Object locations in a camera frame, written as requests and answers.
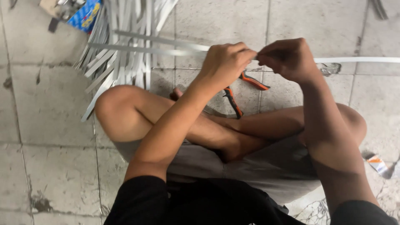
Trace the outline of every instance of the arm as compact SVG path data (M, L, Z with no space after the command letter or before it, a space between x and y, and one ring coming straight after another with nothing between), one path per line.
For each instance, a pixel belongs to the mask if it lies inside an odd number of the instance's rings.
M143 138L124 181L143 175L165 181L169 164L207 102L236 80L255 55L242 42L212 46L199 75Z
M260 64L297 82L304 94L306 145L321 180L330 214L341 203L365 200L379 206L364 162L303 38L277 41L259 54Z

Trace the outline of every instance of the black shirt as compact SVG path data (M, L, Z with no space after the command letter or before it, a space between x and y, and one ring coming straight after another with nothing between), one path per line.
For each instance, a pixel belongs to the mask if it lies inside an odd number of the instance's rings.
M166 183L153 176L135 177L120 187L105 225L119 224L291 224L265 192L242 181L204 179L183 186L168 198ZM366 201L341 204L331 225L398 225L382 209Z

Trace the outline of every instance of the knee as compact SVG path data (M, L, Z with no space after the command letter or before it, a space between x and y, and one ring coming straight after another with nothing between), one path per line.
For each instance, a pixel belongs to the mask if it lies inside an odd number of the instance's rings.
M357 111L347 105L337 103L337 106L350 131L355 135L355 138L360 144L367 133L367 123L365 119Z
M103 92L97 98L94 112L99 120L104 116L109 116L121 107L130 107L128 102L134 103L135 99L132 96L139 92L141 88L132 85L118 85Z

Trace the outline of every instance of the leg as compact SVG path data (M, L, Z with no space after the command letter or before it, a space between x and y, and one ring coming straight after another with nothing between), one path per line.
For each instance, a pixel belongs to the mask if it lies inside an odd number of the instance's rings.
M95 112L112 141L127 142L142 139L173 103L141 88L120 85L98 98ZM267 144L263 139L230 130L203 116L199 116L186 138L192 143L222 151L227 161Z
M358 144L366 135L366 122L354 109L337 103L342 118ZM303 106L242 117L240 120L210 116L214 122L243 134L270 140L296 135L304 128Z

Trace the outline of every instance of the dirty floor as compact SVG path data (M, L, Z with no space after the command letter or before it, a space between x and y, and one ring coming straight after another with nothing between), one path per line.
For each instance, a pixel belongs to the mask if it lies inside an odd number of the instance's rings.
M39 0L0 0L0 224L101 224L113 204L127 164L91 117L80 118L91 101L89 81L71 65L85 46L85 34L59 24L47 32L50 16ZM244 41L260 50L277 39L305 37L315 57L400 57L400 2L385 0L389 20L378 20L367 0L180 0L161 36L199 44ZM201 59L159 57L152 92L183 90ZM247 83L231 87L245 114L302 104L298 85L252 64L249 75L272 88ZM392 164L400 155L400 64L345 63L326 77L337 102L367 121L362 152ZM210 109L232 115L222 93ZM400 180L385 180L365 164L384 211L400 219ZM327 224L322 189L286 205L307 224Z

